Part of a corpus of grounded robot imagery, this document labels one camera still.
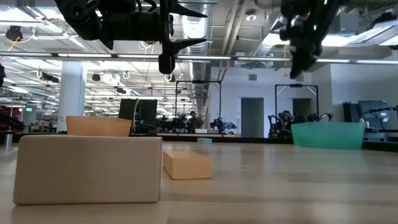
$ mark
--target air duct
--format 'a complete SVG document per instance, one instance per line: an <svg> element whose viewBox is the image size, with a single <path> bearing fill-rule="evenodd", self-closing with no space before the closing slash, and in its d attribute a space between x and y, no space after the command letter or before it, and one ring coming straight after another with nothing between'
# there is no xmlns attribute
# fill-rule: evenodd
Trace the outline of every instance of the air duct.
<svg viewBox="0 0 398 224"><path fill-rule="evenodd" d="M251 57L266 57L274 45L268 45L266 41L259 44L256 51L250 55ZM273 62L246 62L237 64L235 63L235 67L254 69L254 68L271 68L274 66Z"/></svg>
<svg viewBox="0 0 398 224"><path fill-rule="evenodd" d="M211 4L182 4L187 9L202 13L210 16ZM181 16L182 29L184 38L207 38L208 29L210 26L209 18L197 18L189 16ZM200 44L187 47L186 51L188 55L208 55L209 43L204 42ZM199 62L189 63L189 72L191 80L205 80L206 64ZM206 104L206 97L208 89L207 85L194 84L193 94L195 95L195 103L197 106L198 114L204 113L204 107Z"/></svg>

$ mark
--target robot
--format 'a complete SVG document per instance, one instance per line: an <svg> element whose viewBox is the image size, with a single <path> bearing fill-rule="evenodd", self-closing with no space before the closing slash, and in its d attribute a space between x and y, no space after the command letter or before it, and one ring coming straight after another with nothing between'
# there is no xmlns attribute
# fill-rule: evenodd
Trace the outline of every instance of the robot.
<svg viewBox="0 0 398 224"><path fill-rule="evenodd" d="M134 0L55 0L67 23L85 40L99 39L107 48L113 48L114 40L142 40L149 44L160 42L163 53L159 56L159 71L171 74L175 68L178 51L206 39L170 41L173 36L173 16L170 13L192 17L207 17L191 11L177 3L177 0L161 0L160 12L154 12L157 5L145 0L152 7L142 11L140 1Z"/></svg>
<svg viewBox="0 0 398 224"><path fill-rule="evenodd" d="M316 56L321 55L322 41L344 3L346 0L282 0L280 12L286 30L281 30L279 35L281 40L290 41L292 79L307 71L315 63Z"/></svg>
<svg viewBox="0 0 398 224"><path fill-rule="evenodd" d="M280 11L285 17L286 30L280 32L282 40L289 40L292 47L292 69L295 78L308 70L322 53L322 40L339 10L347 0L282 0ZM160 0L160 13L154 12L157 5L145 0L152 7L142 11L140 1L132 0L55 0L65 20L85 40L99 39L109 49L114 40L143 40L161 42L159 71L171 74L175 68L175 55L179 50L206 41L189 39L170 41L174 34L173 16L206 17L177 3L177 0Z"/></svg>

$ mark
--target black stand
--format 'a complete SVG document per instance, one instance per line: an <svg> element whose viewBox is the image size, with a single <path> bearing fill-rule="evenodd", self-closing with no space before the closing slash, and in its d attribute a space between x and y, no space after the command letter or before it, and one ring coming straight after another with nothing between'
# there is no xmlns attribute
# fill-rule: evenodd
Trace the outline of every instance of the black stand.
<svg viewBox="0 0 398 224"><path fill-rule="evenodd" d="M220 86L219 96L220 96L220 106L218 117L221 117L221 81L201 81L201 80L193 80L193 81L176 81L175 82L175 116L177 116L177 95L178 95L178 84L179 83L192 83L192 84L206 84L206 83L218 83Z"/></svg>
<svg viewBox="0 0 398 224"><path fill-rule="evenodd" d="M316 89L315 94L317 97L317 116L319 117L319 89L318 89L318 85L303 85L303 84L290 84L290 85L276 84L275 85L275 117L278 117L278 87L279 86L287 86L290 88L314 87Z"/></svg>

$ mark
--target white column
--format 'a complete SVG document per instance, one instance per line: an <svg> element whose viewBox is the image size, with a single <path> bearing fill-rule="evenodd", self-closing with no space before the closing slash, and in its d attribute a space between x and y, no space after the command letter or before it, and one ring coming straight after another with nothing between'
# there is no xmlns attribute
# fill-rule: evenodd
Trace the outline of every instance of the white column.
<svg viewBox="0 0 398 224"><path fill-rule="evenodd" d="M87 71L84 62L63 62L57 132L67 130L67 116L83 116Z"/></svg>

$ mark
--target small orange block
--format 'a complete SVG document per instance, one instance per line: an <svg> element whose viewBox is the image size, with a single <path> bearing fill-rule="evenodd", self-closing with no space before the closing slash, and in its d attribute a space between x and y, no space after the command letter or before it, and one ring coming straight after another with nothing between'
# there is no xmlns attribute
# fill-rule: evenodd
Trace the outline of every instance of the small orange block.
<svg viewBox="0 0 398 224"><path fill-rule="evenodd" d="M173 180L206 179L213 175L211 159L192 151L164 151L163 167Z"/></svg>

